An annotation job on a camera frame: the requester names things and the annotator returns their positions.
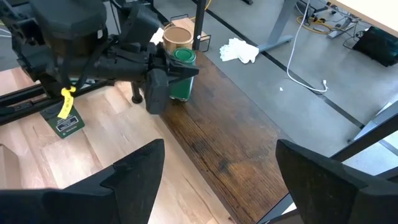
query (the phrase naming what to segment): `white desk top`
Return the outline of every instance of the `white desk top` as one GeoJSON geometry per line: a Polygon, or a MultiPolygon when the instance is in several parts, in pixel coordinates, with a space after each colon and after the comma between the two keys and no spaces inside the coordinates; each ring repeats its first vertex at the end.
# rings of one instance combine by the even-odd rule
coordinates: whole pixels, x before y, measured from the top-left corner
{"type": "Polygon", "coordinates": [[[398,37],[397,0],[329,0],[329,2],[398,37]]]}

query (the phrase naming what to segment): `desk leg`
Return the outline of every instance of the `desk leg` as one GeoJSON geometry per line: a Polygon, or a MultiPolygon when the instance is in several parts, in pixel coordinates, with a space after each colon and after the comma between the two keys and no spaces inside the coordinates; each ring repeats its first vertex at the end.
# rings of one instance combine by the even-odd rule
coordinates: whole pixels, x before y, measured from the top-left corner
{"type": "Polygon", "coordinates": [[[356,23],[351,22],[350,18],[346,18],[346,20],[344,21],[343,25],[341,26],[341,30],[335,30],[333,32],[331,32],[330,34],[328,34],[328,37],[333,39],[335,37],[338,37],[340,34],[346,32],[347,30],[353,28],[356,25],[356,23]]]}
{"type": "Polygon", "coordinates": [[[278,20],[275,22],[274,28],[271,31],[267,43],[258,46],[260,52],[269,50],[280,44],[290,42],[293,39],[293,36],[291,35],[286,35],[283,37],[280,37],[280,35],[285,29],[286,23],[289,20],[292,11],[294,10],[296,2],[297,0],[285,0],[282,10],[279,13],[278,20]]]}
{"type": "Polygon", "coordinates": [[[205,18],[206,0],[197,1],[197,14],[195,18],[195,28],[193,30],[193,50],[199,50],[201,30],[203,27],[203,20],[205,18]]]}
{"type": "Polygon", "coordinates": [[[363,131],[365,133],[359,133],[363,134],[361,137],[358,137],[344,149],[332,155],[331,158],[339,162],[343,162],[367,149],[369,146],[372,146],[374,143],[379,142],[390,134],[396,132],[398,130],[398,113],[396,112],[397,105],[398,103],[394,103],[383,112],[380,112],[380,114],[371,121],[371,124],[368,124],[371,126],[376,124],[374,128],[366,131],[368,128],[365,127],[365,130],[363,131]]]}

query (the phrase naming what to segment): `yellow tag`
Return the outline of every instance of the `yellow tag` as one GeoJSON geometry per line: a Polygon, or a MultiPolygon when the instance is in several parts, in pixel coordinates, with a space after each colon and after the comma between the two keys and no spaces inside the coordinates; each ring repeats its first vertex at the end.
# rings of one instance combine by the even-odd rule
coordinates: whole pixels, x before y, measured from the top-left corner
{"type": "Polygon", "coordinates": [[[73,106],[73,96],[71,96],[70,93],[74,93],[76,91],[76,87],[71,86],[70,90],[67,90],[66,88],[62,88],[61,90],[61,95],[65,97],[65,100],[63,101],[63,106],[58,114],[59,118],[66,119],[70,113],[70,110],[72,110],[73,106]]]}

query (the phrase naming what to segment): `table leg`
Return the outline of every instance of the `table leg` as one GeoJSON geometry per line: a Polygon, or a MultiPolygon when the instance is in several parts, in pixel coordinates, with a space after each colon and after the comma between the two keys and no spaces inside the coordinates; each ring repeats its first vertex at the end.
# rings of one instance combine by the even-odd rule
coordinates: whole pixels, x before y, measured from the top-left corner
{"type": "Polygon", "coordinates": [[[385,107],[383,107],[380,112],[375,115],[375,117],[370,120],[370,122],[365,125],[365,127],[355,136],[354,140],[359,139],[364,136],[366,133],[370,132],[373,128],[376,128],[389,118],[393,117],[398,113],[398,101],[395,103],[389,103],[385,107]]]}
{"type": "Polygon", "coordinates": [[[346,20],[344,21],[343,25],[340,27],[341,30],[335,30],[333,32],[331,32],[330,34],[328,34],[328,37],[333,39],[335,37],[338,37],[340,34],[346,32],[347,30],[353,28],[356,25],[356,23],[351,22],[350,18],[346,18],[346,20]]]}
{"type": "Polygon", "coordinates": [[[282,34],[283,30],[285,29],[286,23],[289,20],[289,17],[291,13],[294,10],[294,6],[296,4],[297,0],[286,0],[284,5],[282,6],[282,10],[279,13],[278,20],[276,20],[274,28],[271,31],[271,34],[268,38],[267,43],[261,44],[258,46],[258,49],[260,52],[263,52],[265,50],[269,50],[273,47],[276,47],[280,44],[290,42],[293,39],[293,36],[291,35],[286,35],[283,37],[280,37],[282,34]]]}
{"type": "Polygon", "coordinates": [[[197,1],[197,14],[195,18],[195,28],[193,30],[193,50],[199,50],[203,19],[205,18],[206,0],[197,1]]]}
{"type": "Polygon", "coordinates": [[[139,92],[140,84],[137,82],[131,82],[132,97],[131,101],[135,104],[142,103],[143,98],[139,92]]]}
{"type": "Polygon", "coordinates": [[[372,120],[372,123],[378,123],[376,127],[370,129],[366,134],[357,138],[344,149],[332,155],[331,158],[339,162],[343,162],[367,149],[369,146],[372,146],[374,143],[379,142],[390,134],[396,132],[398,130],[398,113],[396,113],[395,107],[388,109],[389,108],[381,112],[372,120]]]}

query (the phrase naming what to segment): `green label tag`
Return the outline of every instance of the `green label tag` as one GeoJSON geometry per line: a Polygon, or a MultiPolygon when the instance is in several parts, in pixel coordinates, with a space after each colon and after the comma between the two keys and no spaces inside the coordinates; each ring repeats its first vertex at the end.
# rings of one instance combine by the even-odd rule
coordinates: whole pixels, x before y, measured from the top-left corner
{"type": "Polygon", "coordinates": [[[70,113],[66,119],[58,118],[57,115],[61,110],[62,104],[57,104],[55,106],[46,108],[41,111],[40,114],[48,122],[55,133],[62,139],[75,133],[79,129],[85,126],[83,120],[81,119],[79,113],[72,106],[70,113]]]}

